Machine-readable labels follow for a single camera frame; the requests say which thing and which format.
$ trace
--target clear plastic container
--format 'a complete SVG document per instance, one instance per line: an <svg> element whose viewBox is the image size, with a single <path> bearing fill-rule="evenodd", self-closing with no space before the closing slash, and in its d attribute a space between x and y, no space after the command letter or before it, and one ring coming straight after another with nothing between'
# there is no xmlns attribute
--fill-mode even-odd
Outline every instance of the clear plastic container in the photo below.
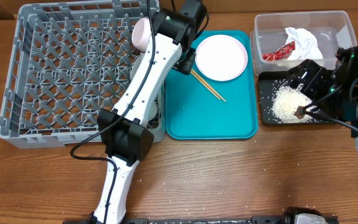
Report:
<svg viewBox="0 0 358 224"><path fill-rule="evenodd" d="M327 69L335 68L335 53L339 47L347 49L357 46L351 21L344 11L260 14L255 17L255 28L250 34L252 63L256 75L261 72L286 71L303 61L268 62L262 58L263 54L274 52L285 45L287 27L304 28L316 37L323 59L315 62Z"/></svg>

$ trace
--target dish rack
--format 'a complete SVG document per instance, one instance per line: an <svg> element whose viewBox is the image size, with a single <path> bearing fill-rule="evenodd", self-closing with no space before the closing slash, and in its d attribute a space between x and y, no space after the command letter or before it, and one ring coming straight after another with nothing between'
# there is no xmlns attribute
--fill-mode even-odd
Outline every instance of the dish rack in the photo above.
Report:
<svg viewBox="0 0 358 224"><path fill-rule="evenodd" d="M152 13L159 10L151 1ZM26 4L16 23L0 114L0 138L19 148L62 147L98 131L130 84L140 52L131 34L146 0ZM164 91L148 128L165 138Z"/></svg>

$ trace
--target wooden table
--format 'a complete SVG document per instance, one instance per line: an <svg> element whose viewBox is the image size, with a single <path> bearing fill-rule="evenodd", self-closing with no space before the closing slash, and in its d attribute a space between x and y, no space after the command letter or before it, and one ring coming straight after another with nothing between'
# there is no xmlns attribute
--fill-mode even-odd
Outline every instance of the wooden table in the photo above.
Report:
<svg viewBox="0 0 358 224"><path fill-rule="evenodd" d="M358 11L348 13L358 41ZM208 29L249 33L256 14L213 14ZM0 109L15 24L0 21ZM106 163L77 161L69 151L17 149L0 139L0 223L61 223L96 208ZM104 156L104 146L89 144L78 153ZM348 129L259 122L248 141L167 136L137 168L127 198L130 217L151 219L247 218L278 215L288 206L358 223L358 157Z"/></svg>

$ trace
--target black cable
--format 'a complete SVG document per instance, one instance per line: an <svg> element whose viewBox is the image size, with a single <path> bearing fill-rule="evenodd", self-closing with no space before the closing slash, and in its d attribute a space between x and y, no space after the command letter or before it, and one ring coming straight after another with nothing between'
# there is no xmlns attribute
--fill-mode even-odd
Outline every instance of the black cable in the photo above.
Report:
<svg viewBox="0 0 358 224"><path fill-rule="evenodd" d="M307 112L305 111L305 114L311 116L312 118L316 118L316 119L320 119L320 120L324 120L324 121L330 121L330 122L334 122L334 123L337 123L337 124L340 124L344 127L347 127L355 132L358 133L358 128L353 126L353 125L350 125L350 124L347 124L343 121L340 121L338 119L334 119L334 118L330 118L329 116L325 116L323 114L317 114L317 113L310 113L310 112Z"/></svg>
<svg viewBox="0 0 358 224"><path fill-rule="evenodd" d="M149 22L150 24L153 24L152 22L152 14L151 14L151 9L150 9L150 0L147 0L147 12L149 13ZM100 130L99 132L93 134L92 136L82 140L80 143L78 143L77 145L75 145L71 151L70 151L70 155L72 156L72 158L74 159L79 159L79 160L87 160L87 161L106 161L106 162L110 162L113 167L114 167L114 177L112 179L112 183L111 183L111 188L109 191L109 195L107 197L107 202L106 202L106 210L104 212L104 220L103 220L103 224L106 224L106 220L107 220L107 215L108 215L108 210L109 210L109 203L110 203L110 198L111 198L111 193L112 193L112 189L114 187L114 184L116 182L116 176L117 176L117 165L114 161L107 159L105 157L91 157L91 156L87 156L87 157L83 157L83 156L77 156L74 154L74 152L81 146L85 145L86 143L88 143L90 140L98 137L99 135L105 133L107 130L113 128L115 125L117 125L119 122L121 122L125 115L128 114L129 110L132 108L133 104L135 103L136 98L138 97L140 91L142 90L144 83L147 80L147 77L149 76L149 73L152 69L152 66L154 64L154 57L155 57L155 36L154 36L154 28L153 26L150 26L150 30L152 32L152 56L150 59L150 63L149 63L149 67L147 68L146 74L142 80L142 83L139 86L139 89L136 91L134 97L132 98L131 102L128 104L126 110L123 112L123 114L120 116L120 118L118 118L115 122L113 122L112 124L110 124L107 128L104 128L103 130Z"/></svg>
<svg viewBox="0 0 358 224"><path fill-rule="evenodd" d="M352 102L353 100L355 100L357 97L353 98L353 89L356 86L358 82L358 77L352 82L351 87L349 88L349 101Z"/></svg>
<svg viewBox="0 0 358 224"><path fill-rule="evenodd" d="M172 9L173 9L173 11L176 12L177 9L175 8L175 3L173 2L173 0L171 0L171 4L172 4Z"/></svg>
<svg viewBox="0 0 358 224"><path fill-rule="evenodd" d="M208 22L209 22L209 14L208 12L206 12L206 22L204 27L196 34L196 37L194 39L197 39L205 30L206 26L208 26Z"/></svg>
<svg viewBox="0 0 358 224"><path fill-rule="evenodd" d="M328 93L327 95L325 95L324 97L322 97L320 100L318 101L315 101L315 102L312 102L306 106L303 107L302 111L305 112L306 109L308 109L309 107L312 107L312 106L316 106L317 104L323 102L324 100L327 100L328 98L330 98L331 96L333 96L335 93L337 93L339 90L341 90L343 87L343 85L340 85L338 86L338 88L336 88L334 91Z"/></svg>

